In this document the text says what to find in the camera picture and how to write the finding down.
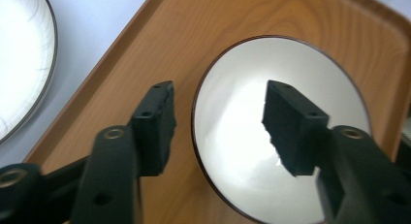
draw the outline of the white bowl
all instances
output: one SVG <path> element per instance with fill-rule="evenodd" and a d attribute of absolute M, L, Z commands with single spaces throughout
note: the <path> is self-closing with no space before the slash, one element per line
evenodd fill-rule
<path fill-rule="evenodd" d="M 329 128 L 350 125 L 370 134 L 362 97 L 333 60 L 295 39 L 257 37 L 224 51 L 199 86 L 192 116 L 198 160 L 216 192 L 252 219 L 323 221 L 316 176 L 291 176 L 269 142 L 262 124 L 268 80 L 309 98 L 331 117 Z"/>
<path fill-rule="evenodd" d="M 39 106 L 51 80 L 56 27 L 47 0 L 0 0 L 0 143 Z"/>

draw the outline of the wood grain surface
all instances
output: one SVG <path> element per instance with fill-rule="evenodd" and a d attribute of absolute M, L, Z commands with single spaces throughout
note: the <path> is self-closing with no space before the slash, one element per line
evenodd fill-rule
<path fill-rule="evenodd" d="M 214 58 L 260 35 L 301 39 L 338 62 L 364 97 L 375 140 L 395 156 L 411 87 L 404 18 L 372 0 L 148 0 L 26 161 L 50 172 L 87 155 L 100 130 L 127 123 L 152 84 L 173 80 L 172 154 L 161 176 L 142 178 L 145 223 L 252 222 L 206 182 L 193 150 L 191 109 Z"/>

